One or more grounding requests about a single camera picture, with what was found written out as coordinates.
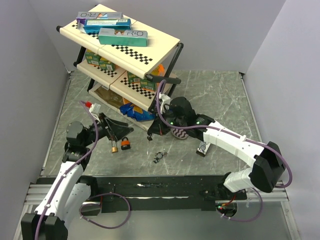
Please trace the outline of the orange black padlock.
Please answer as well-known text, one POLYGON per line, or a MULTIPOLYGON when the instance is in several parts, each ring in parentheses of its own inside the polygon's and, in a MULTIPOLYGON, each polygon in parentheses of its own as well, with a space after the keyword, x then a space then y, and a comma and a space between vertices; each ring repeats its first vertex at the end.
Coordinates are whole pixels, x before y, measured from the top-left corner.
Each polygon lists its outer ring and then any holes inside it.
POLYGON ((123 137, 121 140, 121 146, 120 148, 124 150, 129 150, 131 148, 131 143, 127 137, 123 137))

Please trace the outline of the panda keychain with keys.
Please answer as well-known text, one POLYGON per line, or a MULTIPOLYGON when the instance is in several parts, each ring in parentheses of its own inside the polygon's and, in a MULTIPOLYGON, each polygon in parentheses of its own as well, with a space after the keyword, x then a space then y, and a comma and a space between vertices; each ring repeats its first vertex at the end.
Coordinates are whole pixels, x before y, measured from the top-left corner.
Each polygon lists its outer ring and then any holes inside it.
POLYGON ((167 156, 167 152, 157 152, 153 158, 153 162, 157 164, 163 157, 167 156))

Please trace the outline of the black-headed key bunch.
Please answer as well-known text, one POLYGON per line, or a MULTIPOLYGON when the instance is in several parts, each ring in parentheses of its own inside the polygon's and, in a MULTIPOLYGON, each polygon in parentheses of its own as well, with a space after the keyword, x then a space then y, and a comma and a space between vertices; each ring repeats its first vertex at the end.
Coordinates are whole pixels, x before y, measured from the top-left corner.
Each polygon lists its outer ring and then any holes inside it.
POLYGON ((149 142, 151 142, 151 141, 153 140, 153 138, 152 138, 152 135, 151 135, 151 134, 147 136, 147 140, 148 140, 149 142))

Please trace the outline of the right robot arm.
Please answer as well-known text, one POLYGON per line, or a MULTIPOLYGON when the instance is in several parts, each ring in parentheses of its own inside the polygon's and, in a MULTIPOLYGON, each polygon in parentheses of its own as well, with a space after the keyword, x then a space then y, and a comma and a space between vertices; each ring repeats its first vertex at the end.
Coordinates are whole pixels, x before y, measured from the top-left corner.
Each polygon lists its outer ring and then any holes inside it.
POLYGON ((211 145, 222 148, 248 165, 238 172, 224 175, 218 193, 230 199, 236 192, 256 188, 270 193, 286 170, 279 146, 253 141, 235 133, 205 114, 197 114, 185 97, 171 99, 165 94, 155 98, 156 117, 148 129, 148 135, 172 133, 176 138, 187 137, 201 141, 198 152, 205 155, 211 145))

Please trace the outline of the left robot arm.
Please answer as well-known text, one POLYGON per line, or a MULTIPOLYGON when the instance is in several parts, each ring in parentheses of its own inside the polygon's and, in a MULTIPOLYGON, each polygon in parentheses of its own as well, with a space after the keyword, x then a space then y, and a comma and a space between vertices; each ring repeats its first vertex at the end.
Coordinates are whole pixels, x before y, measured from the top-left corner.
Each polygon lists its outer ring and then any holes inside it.
POLYGON ((85 127, 74 121, 66 127, 66 143, 59 173, 48 193, 33 213, 25 213, 20 226, 24 240, 66 240, 70 223, 82 204, 99 195, 97 179, 84 175, 92 149, 106 137, 119 141, 134 131, 127 123, 99 113, 85 127))

